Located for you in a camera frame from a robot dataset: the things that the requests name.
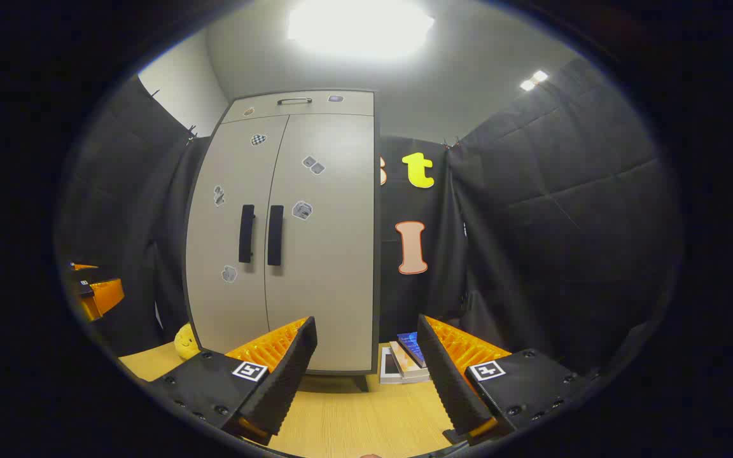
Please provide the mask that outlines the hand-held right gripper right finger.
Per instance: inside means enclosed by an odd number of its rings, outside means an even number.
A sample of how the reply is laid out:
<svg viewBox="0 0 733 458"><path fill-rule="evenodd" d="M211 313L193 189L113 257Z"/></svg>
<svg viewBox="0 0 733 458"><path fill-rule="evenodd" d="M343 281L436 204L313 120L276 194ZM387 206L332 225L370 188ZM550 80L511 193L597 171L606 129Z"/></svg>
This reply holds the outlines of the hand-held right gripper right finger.
<svg viewBox="0 0 733 458"><path fill-rule="evenodd" d="M537 350L508 352L430 316L419 316L417 334L452 428L471 445L555 417L590 385Z"/></svg>

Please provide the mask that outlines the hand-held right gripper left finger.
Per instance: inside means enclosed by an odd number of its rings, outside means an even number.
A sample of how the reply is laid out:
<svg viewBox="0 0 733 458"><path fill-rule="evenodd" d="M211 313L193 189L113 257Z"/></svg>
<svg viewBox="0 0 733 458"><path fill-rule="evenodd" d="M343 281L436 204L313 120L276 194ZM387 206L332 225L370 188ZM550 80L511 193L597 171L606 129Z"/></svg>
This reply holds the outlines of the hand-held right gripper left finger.
<svg viewBox="0 0 733 458"><path fill-rule="evenodd" d="M146 385L213 428L268 445L279 434L317 344L315 319L304 317L227 354L200 350Z"/></svg>

